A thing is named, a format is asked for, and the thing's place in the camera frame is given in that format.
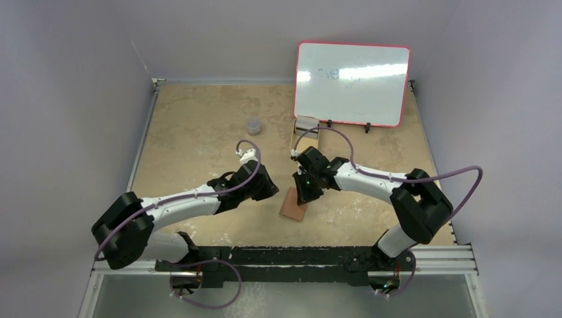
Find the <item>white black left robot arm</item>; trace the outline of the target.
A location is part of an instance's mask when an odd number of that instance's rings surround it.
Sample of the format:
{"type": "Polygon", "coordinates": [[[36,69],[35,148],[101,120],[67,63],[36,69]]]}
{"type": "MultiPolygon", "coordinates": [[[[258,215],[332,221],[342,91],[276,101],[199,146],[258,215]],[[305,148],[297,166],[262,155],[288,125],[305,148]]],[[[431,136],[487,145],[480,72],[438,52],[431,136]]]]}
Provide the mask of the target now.
{"type": "Polygon", "coordinates": [[[261,201],[278,192],[265,165],[249,160],[235,172],[182,193],[145,198],[133,191],[123,193],[91,228],[98,243],[94,259],[120,270],[141,258],[152,236],[163,227],[217,215],[236,209],[245,200],[261,201]]]}

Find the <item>brown leather card holder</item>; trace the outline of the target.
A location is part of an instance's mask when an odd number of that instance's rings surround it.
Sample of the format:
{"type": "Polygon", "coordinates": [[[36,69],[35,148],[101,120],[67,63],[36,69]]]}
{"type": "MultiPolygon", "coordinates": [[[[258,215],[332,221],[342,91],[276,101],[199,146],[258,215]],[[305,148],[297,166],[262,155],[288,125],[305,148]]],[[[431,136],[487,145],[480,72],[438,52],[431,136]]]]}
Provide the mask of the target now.
{"type": "Polygon", "coordinates": [[[280,216],[287,219],[302,222],[308,206],[298,205],[298,193],[296,188],[290,187],[286,192],[285,198],[280,208],[280,216]]]}

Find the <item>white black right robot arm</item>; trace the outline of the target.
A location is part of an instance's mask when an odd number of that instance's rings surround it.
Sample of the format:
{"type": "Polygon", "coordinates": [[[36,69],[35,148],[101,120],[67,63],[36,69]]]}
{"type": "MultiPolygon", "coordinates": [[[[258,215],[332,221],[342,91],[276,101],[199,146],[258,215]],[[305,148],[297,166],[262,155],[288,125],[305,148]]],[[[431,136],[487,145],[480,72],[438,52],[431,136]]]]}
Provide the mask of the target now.
{"type": "Polygon", "coordinates": [[[354,166],[347,158],[328,160],[310,146],[303,152],[292,151],[298,163],[293,174],[297,203],[303,205],[319,199],[324,190],[361,193],[390,204],[398,224],[388,229],[372,247],[372,261],[377,268],[389,269],[398,256],[416,244],[430,243],[452,214],[453,206],[428,174],[414,169],[398,174],[354,166]]]}

